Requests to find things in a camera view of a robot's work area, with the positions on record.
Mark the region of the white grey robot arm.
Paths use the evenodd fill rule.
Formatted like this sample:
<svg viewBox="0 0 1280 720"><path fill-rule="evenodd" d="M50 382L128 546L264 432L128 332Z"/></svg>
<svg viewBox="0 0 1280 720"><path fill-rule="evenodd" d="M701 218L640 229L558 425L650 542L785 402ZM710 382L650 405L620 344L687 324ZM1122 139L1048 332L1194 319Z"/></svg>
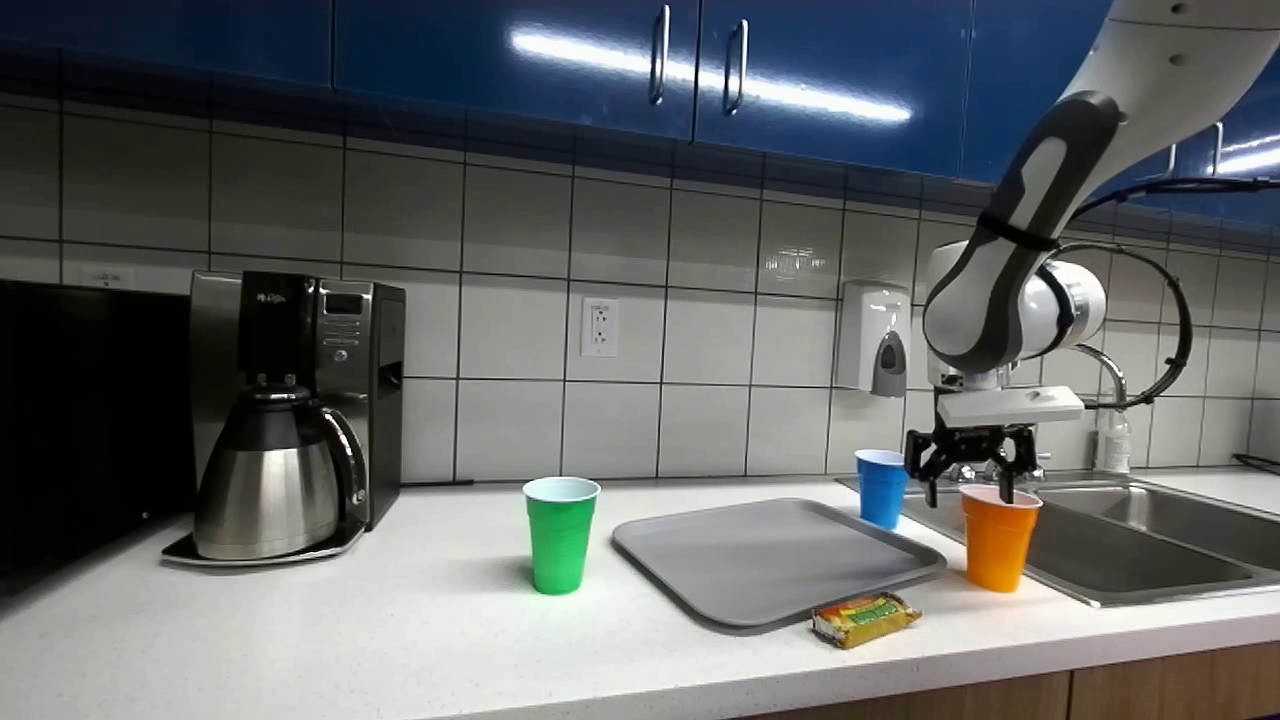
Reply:
<svg viewBox="0 0 1280 720"><path fill-rule="evenodd" d="M1004 390L1000 373L1100 328L1100 282L1061 256L1074 214L1138 161L1221 119L1277 50L1280 0L1113 0L974 233L932 256L937 429L903 439L912 479L937 487L959 466L989 466L1011 495L1037 474L1037 429L1079 416L1083 402L1070 383Z"/></svg>

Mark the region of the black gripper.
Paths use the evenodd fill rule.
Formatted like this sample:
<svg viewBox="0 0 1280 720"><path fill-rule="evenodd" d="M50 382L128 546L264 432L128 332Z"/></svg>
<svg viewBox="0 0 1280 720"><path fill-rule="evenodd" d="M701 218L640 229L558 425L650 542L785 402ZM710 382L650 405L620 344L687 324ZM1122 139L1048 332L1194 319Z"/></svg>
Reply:
<svg viewBox="0 0 1280 720"><path fill-rule="evenodd" d="M1016 495L1016 484L1041 467L1037 435L1028 425L986 425L986 429L949 429L909 432L903 467L923 484L923 500L940 500L940 475L949 466L996 466L1000 500Z"/></svg>

